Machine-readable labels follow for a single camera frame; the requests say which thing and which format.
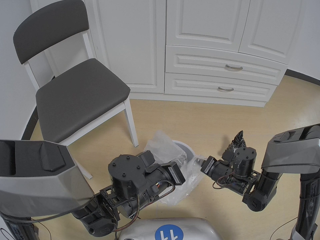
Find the blue circle logo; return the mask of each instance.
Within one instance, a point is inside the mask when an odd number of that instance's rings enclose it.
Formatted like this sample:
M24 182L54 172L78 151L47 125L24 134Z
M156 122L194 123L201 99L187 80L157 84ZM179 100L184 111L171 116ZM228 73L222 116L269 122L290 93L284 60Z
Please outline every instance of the blue circle logo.
M155 240L182 240L183 231L176 225L163 225L157 229L154 238Z

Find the chair backrest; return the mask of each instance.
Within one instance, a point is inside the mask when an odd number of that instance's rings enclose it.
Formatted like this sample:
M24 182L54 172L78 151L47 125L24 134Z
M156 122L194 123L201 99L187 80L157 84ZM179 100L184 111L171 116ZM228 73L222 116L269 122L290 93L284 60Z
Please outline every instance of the chair backrest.
M36 90L40 87L28 62L33 56L62 40L83 32L85 48L93 58L87 30L87 10L82 0L62 0L49 4L26 18L13 35L19 61L26 68Z

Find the clear plastic bag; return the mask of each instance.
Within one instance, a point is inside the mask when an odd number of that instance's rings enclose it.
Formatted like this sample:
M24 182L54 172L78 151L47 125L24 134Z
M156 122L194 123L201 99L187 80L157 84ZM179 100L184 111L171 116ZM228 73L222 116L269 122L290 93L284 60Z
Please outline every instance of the clear plastic bag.
M188 162L186 152L177 146L163 131L158 130L153 139L148 141L144 150L150 150L154 155L155 162L158 164L175 161L186 179L182 186L176 186L174 192L160 199L159 202L161 203L171 206L177 205L191 193L204 176L200 171L201 165L199 163L204 157L195 155ZM169 187L161 195L170 191L170 189Z

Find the floor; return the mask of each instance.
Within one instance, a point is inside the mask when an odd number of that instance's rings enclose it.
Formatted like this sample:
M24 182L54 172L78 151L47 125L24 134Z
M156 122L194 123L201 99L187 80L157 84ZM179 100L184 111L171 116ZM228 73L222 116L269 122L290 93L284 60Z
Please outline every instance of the floor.
M196 154L220 158L234 136L244 131L247 146L257 150L255 170L259 171L267 142L273 135L320 122L320 86L284 76L265 107L221 104L131 100L139 146L134 148L124 113L120 113L69 146L72 155L89 171L95 192L110 185L107 165L120 154L141 152L157 130L188 144ZM42 139L39 125L32 140ZM214 190L204 177L198 187L177 206L153 204L140 212L141 218L201 217L207 219L225 240L268 240L272 232L297 216L300 176L284 174L278 191L262 212L253 212L228 189ZM128 219L123 218L119 225ZM94 239L71 214L46 221L52 239ZM272 239L290 237L292 221ZM49 239L39 225L41 240ZM101 239L114 240L114 234ZM320 230L314 240L320 239Z

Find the white chair leg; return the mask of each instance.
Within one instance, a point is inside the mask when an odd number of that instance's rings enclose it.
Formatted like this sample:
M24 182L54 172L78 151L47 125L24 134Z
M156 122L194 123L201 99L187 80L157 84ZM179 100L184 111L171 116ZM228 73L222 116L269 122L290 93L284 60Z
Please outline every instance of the white chair leg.
M131 106L130 106L130 100L127 98L124 102L125 110L124 114L128 122L129 126L129 132L132 139L133 145L136 147L139 145L138 143L138 137L136 132L136 127L134 126L134 117L132 116Z
M89 180L93 177L77 160L75 160L77 163L77 166L79 167L79 170L83 174L83 176L87 177Z

